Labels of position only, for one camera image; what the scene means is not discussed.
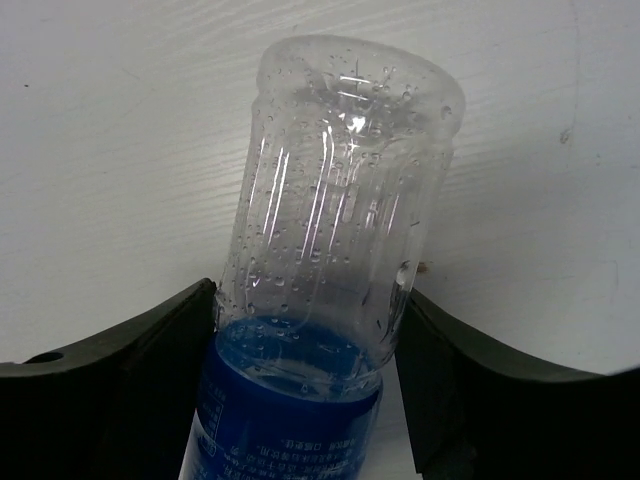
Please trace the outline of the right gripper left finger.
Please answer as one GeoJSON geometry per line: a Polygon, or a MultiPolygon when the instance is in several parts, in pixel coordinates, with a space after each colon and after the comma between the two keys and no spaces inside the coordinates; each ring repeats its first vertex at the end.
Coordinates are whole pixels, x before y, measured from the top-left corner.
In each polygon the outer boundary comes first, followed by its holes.
{"type": "Polygon", "coordinates": [[[178,478],[215,292],[202,279],[107,330],[2,364],[2,478],[178,478]]]}

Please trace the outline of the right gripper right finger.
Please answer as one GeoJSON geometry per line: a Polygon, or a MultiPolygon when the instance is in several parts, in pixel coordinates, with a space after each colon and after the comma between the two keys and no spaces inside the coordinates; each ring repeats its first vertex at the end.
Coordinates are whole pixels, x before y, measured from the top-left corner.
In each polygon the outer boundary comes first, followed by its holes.
{"type": "Polygon", "coordinates": [[[596,374],[512,348],[419,292],[397,372],[424,479],[635,479],[639,371],[596,374]]]}

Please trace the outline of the blue label bottle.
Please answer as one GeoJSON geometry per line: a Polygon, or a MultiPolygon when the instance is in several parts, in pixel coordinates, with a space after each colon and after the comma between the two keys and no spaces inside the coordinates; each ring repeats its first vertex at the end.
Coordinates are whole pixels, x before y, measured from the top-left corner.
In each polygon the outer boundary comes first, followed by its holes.
{"type": "Polygon", "coordinates": [[[354,479],[465,111],[414,54],[271,45],[185,479],[354,479]]]}

